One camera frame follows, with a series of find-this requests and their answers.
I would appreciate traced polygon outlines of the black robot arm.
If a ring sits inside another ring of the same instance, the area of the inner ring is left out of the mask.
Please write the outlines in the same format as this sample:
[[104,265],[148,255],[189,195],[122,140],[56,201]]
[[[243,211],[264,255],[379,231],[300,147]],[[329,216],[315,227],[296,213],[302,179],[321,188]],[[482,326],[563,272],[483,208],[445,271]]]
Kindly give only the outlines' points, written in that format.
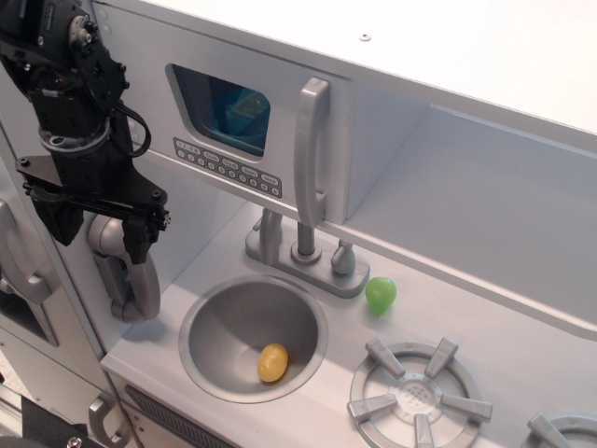
[[130,122],[145,121],[121,100],[126,67],[97,23],[79,1],[4,1],[1,64],[32,105],[47,151],[16,169],[52,237],[70,245],[86,211],[117,218],[132,263],[145,262],[170,221],[167,193],[134,167],[151,133],[133,144]]

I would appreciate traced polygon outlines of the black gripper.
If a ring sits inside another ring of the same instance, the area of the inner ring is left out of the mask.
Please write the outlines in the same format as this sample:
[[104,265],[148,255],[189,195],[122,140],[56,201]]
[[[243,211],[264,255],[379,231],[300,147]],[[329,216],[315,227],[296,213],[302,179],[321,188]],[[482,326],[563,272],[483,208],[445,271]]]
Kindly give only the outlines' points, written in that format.
[[22,157],[16,169],[39,218],[61,245],[74,241],[83,210],[91,211],[123,220],[126,252],[132,264],[143,264],[159,230],[170,223],[166,191],[141,175],[112,140],[74,152]]

